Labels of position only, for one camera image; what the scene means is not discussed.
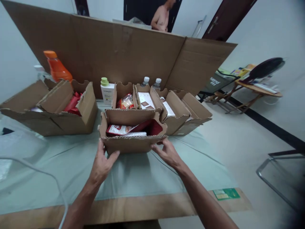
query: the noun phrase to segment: door handle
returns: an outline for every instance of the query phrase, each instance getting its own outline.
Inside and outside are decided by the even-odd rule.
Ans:
[[[217,25],[217,24],[218,24],[217,21],[218,21],[218,16],[215,18],[215,20],[214,20],[214,22],[213,22],[211,28],[210,28],[209,31],[208,31],[208,34],[211,32],[211,30],[212,30],[212,28],[214,27],[214,25]]]

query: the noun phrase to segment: fan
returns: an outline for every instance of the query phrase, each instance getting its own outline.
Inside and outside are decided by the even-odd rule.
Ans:
[[[282,68],[285,64],[285,61],[281,57],[275,57],[268,60],[265,60],[264,62],[260,63],[258,66],[256,66],[249,74],[249,76],[241,80],[240,82],[249,84],[255,79],[261,79],[264,78],[275,71]]]

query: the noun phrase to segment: person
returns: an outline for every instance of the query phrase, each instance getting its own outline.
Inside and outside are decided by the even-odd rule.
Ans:
[[[184,186],[204,228],[238,228],[233,220],[222,209],[222,207],[212,198],[209,192],[198,181],[189,167],[183,162],[173,144],[167,138],[163,139],[162,142],[158,144],[162,144],[163,149],[160,149],[157,145],[151,145],[152,150],[155,151],[165,163],[176,170],[184,183]],[[105,157],[103,142],[101,139],[99,140],[98,150],[89,178],[80,194],[69,207],[62,228],[83,228],[95,196],[101,184],[107,178],[113,164],[119,157],[119,154],[119,151],[115,151],[107,159]]]
[[[151,26],[154,30],[167,32],[169,10],[173,7],[175,0],[167,0],[164,5],[159,6],[152,18]]]

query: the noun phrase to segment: green card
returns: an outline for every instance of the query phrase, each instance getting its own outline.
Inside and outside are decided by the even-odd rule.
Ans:
[[[217,190],[213,190],[213,192],[218,201],[240,198],[239,194],[235,189],[217,189]]]

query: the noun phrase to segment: forearm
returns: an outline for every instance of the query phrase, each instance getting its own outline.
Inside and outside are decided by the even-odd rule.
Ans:
[[[151,26],[152,26],[152,29],[154,29],[154,30],[159,30],[159,26],[157,25],[157,23],[152,22],[152,23],[151,23]]]
[[[63,229],[83,228],[99,187],[100,184],[94,184],[89,180],[86,182],[82,191],[68,209]]]
[[[197,214],[206,229],[238,228],[186,164],[183,163],[181,166],[176,167],[175,170],[183,181]]]

